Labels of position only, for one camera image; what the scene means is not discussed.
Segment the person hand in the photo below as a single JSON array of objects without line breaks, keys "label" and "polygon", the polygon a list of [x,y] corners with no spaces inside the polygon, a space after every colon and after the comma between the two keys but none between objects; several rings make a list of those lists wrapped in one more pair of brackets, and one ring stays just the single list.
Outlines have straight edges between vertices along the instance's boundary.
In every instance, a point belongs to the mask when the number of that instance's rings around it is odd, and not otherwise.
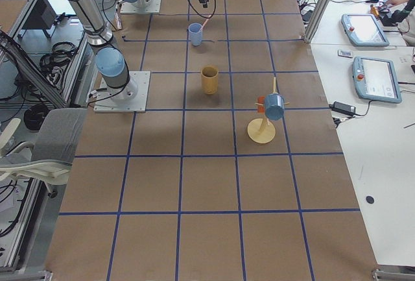
[{"label": "person hand", "polygon": [[387,0],[385,4],[390,6],[396,6],[406,2],[407,0]]}]

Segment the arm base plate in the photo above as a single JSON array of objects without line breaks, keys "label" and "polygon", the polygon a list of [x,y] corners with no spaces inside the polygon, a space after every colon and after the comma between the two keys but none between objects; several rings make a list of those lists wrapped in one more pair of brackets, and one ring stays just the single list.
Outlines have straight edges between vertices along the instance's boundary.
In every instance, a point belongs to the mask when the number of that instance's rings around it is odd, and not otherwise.
[{"label": "arm base plate", "polygon": [[94,100],[93,110],[96,113],[146,111],[150,71],[130,71],[129,74],[130,82],[121,93],[107,88],[106,82],[101,78],[100,88],[106,88],[106,91],[99,92]]},{"label": "arm base plate", "polygon": [[161,0],[122,0],[121,14],[159,14]]}]

